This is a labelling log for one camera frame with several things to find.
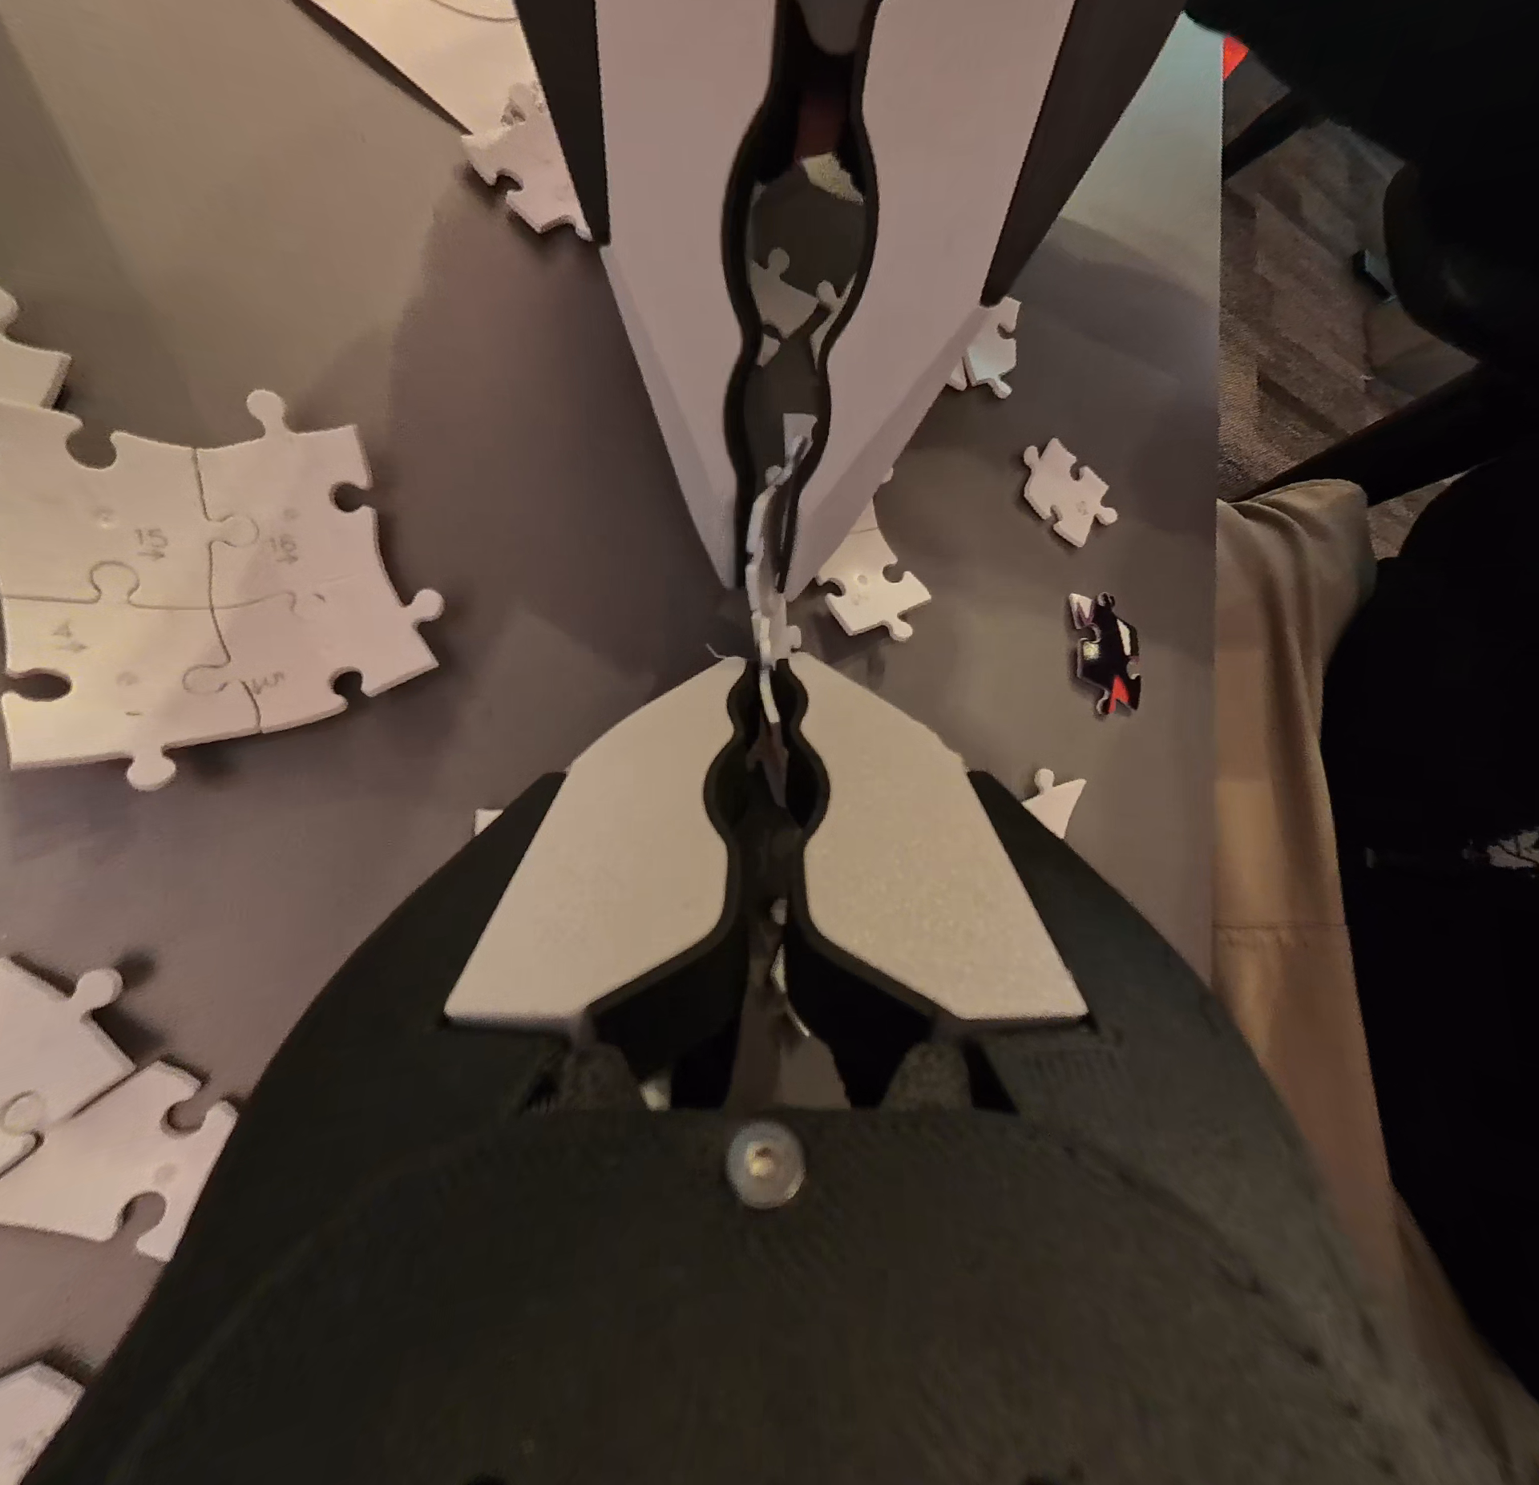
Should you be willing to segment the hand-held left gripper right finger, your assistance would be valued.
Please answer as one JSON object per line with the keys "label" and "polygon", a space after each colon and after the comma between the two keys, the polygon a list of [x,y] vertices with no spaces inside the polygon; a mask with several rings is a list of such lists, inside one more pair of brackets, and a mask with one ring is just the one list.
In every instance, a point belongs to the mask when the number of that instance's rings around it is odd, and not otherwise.
{"label": "hand-held left gripper right finger", "polygon": [[965,760],[814,657],[782,666],[791,869],[783,972],[854,1108],[933,1039],[1082,1024],[1088,999]]}

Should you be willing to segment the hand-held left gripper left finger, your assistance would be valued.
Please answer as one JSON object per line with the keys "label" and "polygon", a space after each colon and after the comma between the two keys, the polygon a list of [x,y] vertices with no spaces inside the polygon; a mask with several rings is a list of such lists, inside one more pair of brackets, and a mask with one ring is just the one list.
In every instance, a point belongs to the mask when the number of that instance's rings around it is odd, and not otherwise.
{"label": "hand-held left gripper left finger", "polygon": [[724,657],[594,741],[445,1003],[456,1030],[609,1047],[722,1110],[751,988],[768,789],[760,668]]}

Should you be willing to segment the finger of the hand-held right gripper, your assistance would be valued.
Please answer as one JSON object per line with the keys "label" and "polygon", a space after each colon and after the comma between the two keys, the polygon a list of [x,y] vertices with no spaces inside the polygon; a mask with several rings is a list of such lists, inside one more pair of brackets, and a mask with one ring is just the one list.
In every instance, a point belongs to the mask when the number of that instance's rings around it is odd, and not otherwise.
{"label": "finger of the hand-held right gripper", "polygon": [[879,0],[858,82],[870,260],[824,341],[829,415],[785,592],[835,553],[979,327],[1076,0]]}
{"label": "finger of the hand-held right gripper", "polygon": [[602,260],[711,569],[741,582],[747,482],[728,437],[745,366],[743,142],[772,88],[778,0],[594,0]]}

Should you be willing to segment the small white puzzle section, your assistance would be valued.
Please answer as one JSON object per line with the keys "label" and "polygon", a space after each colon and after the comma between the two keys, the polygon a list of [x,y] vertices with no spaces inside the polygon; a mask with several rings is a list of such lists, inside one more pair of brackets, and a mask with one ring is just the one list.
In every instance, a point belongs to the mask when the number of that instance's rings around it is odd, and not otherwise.
{"label": "small white puzzle section", "polygon": [[776,668],[801,649],[801,632],[789,622],[787,599],[780,588],[780,546],[787,528],[787,488],[808,454],[818,417],[804,414],[783,415],[783,461],[764,473],[760,494],[755,498],[747,525],[745,592],[751,609],[759,691],[760,737],[757,752],[764,779],[776,804],[787,804],[787,745],[776,697]]}

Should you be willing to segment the four-piece white puzzle section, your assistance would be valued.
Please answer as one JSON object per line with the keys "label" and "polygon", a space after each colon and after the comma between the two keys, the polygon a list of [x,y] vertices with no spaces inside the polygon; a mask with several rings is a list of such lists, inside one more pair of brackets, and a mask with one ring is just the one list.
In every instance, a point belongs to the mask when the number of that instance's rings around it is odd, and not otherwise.
{"label": "four-piece white puzzle section", "polygon": [[404,597],[364,494],[353,425],[297,431],[255,391],[259,435],[184,448],[117,433],[106,467],[79,421],[4,404],[4,741],[16,771],[121,764],[157,791],[177,754],[276,735],[437,668],[445,597]]}

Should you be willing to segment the black printed puzzle piece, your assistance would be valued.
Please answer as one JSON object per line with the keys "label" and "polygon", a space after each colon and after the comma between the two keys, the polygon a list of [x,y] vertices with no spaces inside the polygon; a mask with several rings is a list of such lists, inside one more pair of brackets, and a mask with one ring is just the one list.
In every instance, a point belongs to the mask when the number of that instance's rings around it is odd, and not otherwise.
{"label": "black printed puzzle piece", "polygon": [[1069,595],[1071,624],[1078,634],[1074,676],[1095,689],[1095,712],[1138,712],[1143,697],[1141,641],[1109,592]]}

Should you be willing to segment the white instruction sheet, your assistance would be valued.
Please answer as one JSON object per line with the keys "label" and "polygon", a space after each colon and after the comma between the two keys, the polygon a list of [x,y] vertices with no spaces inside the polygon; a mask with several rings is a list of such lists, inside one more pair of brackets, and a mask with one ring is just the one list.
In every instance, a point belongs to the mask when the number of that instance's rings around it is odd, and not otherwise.
{"label": "white instruction sheet", "polygon": [[496,128],[540,81],[514,0],[309,0],[460,128]]}

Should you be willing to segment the person's beige trousers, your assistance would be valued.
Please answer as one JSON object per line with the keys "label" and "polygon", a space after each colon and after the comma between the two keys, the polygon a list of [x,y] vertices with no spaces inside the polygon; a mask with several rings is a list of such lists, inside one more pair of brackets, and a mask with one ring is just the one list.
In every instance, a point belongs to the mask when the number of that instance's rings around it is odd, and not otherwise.
{"label": "person's beige trousers", "polygon": [[1369,502],[1304,481],[1218,503],[1216,999],[1293,1118],[1352,1263],[1469,1481],[1536,1481],[1536,1399],[1474,1332],[1392,1187],[1321,756],[1323,681],[1377,580]]}

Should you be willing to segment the black office chair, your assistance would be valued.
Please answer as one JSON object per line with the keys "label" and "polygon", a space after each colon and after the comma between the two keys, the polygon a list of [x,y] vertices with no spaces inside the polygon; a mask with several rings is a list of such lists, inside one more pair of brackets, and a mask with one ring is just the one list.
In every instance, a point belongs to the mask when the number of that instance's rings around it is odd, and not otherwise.
{"label": "black office chair", "polygon": [[1471,174],[1404,167],[1384,205],[1388,266],[1411,322],[1473,366],[1250,492],[1310,481],[1371,505],[1495,461],[1536,456],[1536,224],[1503,216]]}

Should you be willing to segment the person's black jacket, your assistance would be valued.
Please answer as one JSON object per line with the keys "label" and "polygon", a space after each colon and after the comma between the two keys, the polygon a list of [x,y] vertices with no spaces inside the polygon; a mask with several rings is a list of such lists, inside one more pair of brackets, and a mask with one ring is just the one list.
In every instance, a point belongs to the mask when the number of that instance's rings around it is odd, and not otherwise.
{"label": "person's black jacket", "polygon": [[1455,479],[1323,685],[1323,768],[1398,1192],[1538,1384],[1538,461]]}

